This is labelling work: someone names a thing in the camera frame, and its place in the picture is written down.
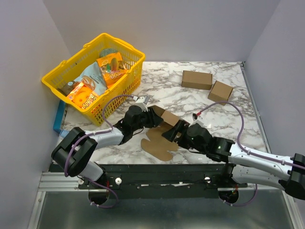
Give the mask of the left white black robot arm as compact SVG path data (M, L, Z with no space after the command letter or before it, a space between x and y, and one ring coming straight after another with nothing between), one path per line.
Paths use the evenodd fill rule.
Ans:
M163 119L149 107L143 111L132 105L113 127L100 131L84 131L75 127L53 150L52 159L64 170L65 176L81 176L89 179L94 188L102 188L106 177L103 169L90 161L96 149L119 146L129 141L133 133L142 128L155 128Z

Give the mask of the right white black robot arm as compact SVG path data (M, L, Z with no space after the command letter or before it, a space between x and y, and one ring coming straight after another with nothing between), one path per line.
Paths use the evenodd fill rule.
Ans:
M188 124L180 120L162 136L184 149L195 149L216 162L232 164L232 170L219 175L220 183L230 187L254 183L283 190L286 194L305 198L305 157L273 155L245 147L230 139L212 136L199 121Z

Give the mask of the brown cardboard box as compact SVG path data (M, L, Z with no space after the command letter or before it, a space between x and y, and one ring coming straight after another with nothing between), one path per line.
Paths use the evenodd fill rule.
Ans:
M176 143L164 138L162 134L173 128L180 121L180 118L157 105L153 105L152 108L163 121L157 127L146 132L148 139L141 140L141 148L161 161L170 161L173 158L171 152L176 152L179 147Z

